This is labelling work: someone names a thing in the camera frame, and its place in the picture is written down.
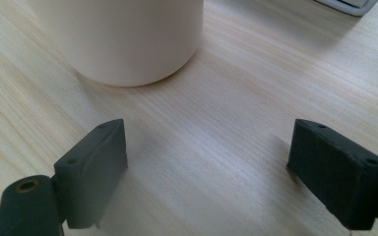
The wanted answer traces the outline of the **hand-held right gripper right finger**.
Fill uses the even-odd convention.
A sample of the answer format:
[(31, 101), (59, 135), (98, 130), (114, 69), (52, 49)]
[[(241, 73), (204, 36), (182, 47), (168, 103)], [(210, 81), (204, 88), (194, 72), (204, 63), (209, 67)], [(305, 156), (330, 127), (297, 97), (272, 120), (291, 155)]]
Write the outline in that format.
[(335, 130), (297, 119), (287, 168), (345, 228), (369, 230), (378, 219), (378, 155)]

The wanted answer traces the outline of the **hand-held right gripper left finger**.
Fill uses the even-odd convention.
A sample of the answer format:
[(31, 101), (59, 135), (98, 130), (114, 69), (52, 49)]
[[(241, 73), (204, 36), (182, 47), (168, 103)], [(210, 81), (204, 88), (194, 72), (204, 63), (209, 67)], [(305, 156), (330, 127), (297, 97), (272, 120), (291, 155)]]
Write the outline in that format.
[(69, 228), (100, 223), (127, 167), (121, 119), (96, 126), (54, 164), (59, 212)]

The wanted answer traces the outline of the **cream white cylindrical cup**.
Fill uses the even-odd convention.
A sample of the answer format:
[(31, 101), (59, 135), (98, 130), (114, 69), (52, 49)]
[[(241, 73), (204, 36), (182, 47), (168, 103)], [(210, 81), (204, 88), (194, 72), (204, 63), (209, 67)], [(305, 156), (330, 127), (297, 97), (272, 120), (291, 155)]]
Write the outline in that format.
[(27, 0), (67, 62), (110, 86), (136, 87), (194, 55), (204, 0)]

